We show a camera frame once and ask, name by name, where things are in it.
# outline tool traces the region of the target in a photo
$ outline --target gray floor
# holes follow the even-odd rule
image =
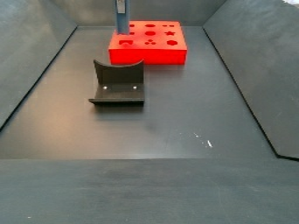
[[[200,27],[185,66],[147,66],[144,107],[88,102],[112,27],[78,28],[0,133],[0,158],[273,158]]]
[[[4,224],[299,222],[287,160],[2,160],[0,171]]]
[[[0,223],[299,222],[299,164],[275,158],[201,28],[184,31],[187,65],[145,68],[144,109],[94,109],[111,28],[78,29],[0,136],[0,158],[180,159],[1,159]]]

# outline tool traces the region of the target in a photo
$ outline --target red block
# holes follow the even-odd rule
[[[131,21],[129,35],[113,33],[108,54],[111,64],[183,65],[187,45],[179,22]]]

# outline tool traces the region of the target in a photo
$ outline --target circular hole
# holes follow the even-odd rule
[[[168,40],[167,41],[167,45],[176,46],[177,45],[177,42],[175,40]]]
[[[147,31],[147,32],[144,33],[144,35],[147,35],[147,36],[153,36],[153,35],[155,35],[155,31]]]

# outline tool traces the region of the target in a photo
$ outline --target hole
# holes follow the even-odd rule
[[[155,31],[147,31],[147,32],[144,33],[144,35],[147,35],[147,36],[153,36],[153,35],[155,35]]]
[[[132,45],[133,44],[133,40],[119,40],[119,44],[123,45],[123,44],[129,44]]]
[[[168,46],[176,46],[177,45],[177,42],[175,40],[168,40],[167,41],[167,45]]]
[[[173,34],[175,34],[173,31],[167,31],[167,32],[165,32],[165,35],[167,35],[167,36],[173,36]]]

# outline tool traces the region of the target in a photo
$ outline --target star-shaped hole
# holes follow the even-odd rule
[[[167,36],[173,36],[173,34],[175,34],[173,31],[167,31],[167,32],[165,32],[165,35],[167,35]]]

